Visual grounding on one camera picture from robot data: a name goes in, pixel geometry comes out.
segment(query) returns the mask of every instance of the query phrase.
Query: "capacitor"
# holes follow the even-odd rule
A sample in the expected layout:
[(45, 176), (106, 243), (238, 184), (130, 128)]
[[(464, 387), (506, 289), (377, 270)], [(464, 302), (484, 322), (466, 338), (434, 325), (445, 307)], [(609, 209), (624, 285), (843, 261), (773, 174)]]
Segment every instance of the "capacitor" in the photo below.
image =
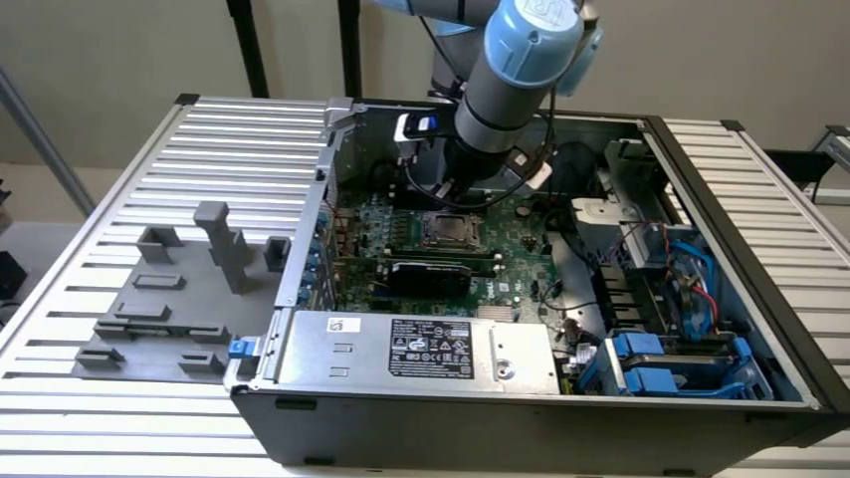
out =
[(517, 214), (518, 218), (525, 219), (532, 215), (532, 209), (528, 206), (517, 206), (514, 214)]
[(317, 282), (317, 274), (306, 271), (305, 275), (302, 276), (302, 285), (313, 286), (316, 282)]
[(308, 261), (305, 262), (308, 269), (316, 271), (320, 268), (320, 255), (312, 254), (308, 256)]
[(554, 285), (553, 285), (553, 297), (558, 297), (561, 296), (561, 293), (564, 292), (564, 282), (558, 281)]
[(541, 236), (544, 247), (541, 247), (541, 254), (544, 256), (550, 256), (553, 254), (553, 244), (549, 242), (549, 236), (544, 234)]

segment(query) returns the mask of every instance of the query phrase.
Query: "white sticker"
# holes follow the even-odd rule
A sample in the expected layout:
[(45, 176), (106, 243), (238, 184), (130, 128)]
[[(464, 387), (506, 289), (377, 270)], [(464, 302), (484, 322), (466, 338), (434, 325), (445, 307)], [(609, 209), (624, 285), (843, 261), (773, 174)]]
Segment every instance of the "white sticker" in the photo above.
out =
[(577, 26), (580, 15), (570, 0), (514, 0), (522, 18), (537, 28), (564, 32)]
[(329, 318), (329, 332), (337, 333), (361, 333), (360, 317), (332, 317)]

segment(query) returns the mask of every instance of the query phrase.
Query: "motherboard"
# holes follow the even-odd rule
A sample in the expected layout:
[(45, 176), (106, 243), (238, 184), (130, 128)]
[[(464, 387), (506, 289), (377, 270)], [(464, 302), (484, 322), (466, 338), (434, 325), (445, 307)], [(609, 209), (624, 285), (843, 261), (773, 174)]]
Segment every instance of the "motherboard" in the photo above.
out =
[(485, 212), (404, 209), (341, 197), (338, 309), (537, 322), (557, 280), (544, 215), (512, 197)]

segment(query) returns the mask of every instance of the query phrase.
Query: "red cable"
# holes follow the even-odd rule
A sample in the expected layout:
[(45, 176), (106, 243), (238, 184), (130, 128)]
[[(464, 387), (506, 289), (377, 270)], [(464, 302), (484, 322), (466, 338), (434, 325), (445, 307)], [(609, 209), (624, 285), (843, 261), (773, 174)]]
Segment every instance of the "red cable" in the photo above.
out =
[(697, 292), (701, 296), (707, 298), (712, 305), (712, 324), (715, 325), (715, 329), (717, 330), (717, 322), (720, 321), (720, 313), (717, 311), (717, 301), (715, 297), (707, 292), (703, 288), (693, 286), (692, 290)]

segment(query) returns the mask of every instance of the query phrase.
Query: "slotted aluminum surface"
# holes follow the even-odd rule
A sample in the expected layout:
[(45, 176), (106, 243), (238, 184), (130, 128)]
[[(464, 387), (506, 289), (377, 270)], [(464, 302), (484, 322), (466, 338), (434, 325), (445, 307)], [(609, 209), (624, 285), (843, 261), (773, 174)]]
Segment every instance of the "slotted aluminum surface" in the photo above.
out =
[[(231, 225), (251, 242), (292, 234), (298, 184), (324, 145), (324, 111), (320, 103), (210, 98), (173, 109), (0, 333), (0, 474), (376, 476), (366, 470), (281, 467), (222, 386), (71, 377), (78, 347), (139, 259), (133, 244), (145, 224), (173, 224), (182, 238), (201, 239), (190, 211), (215, 198), (229, 201)], [(807, 450), (767, 450), (719, 476), (847, 477), (849, 447), (845, 432)]]

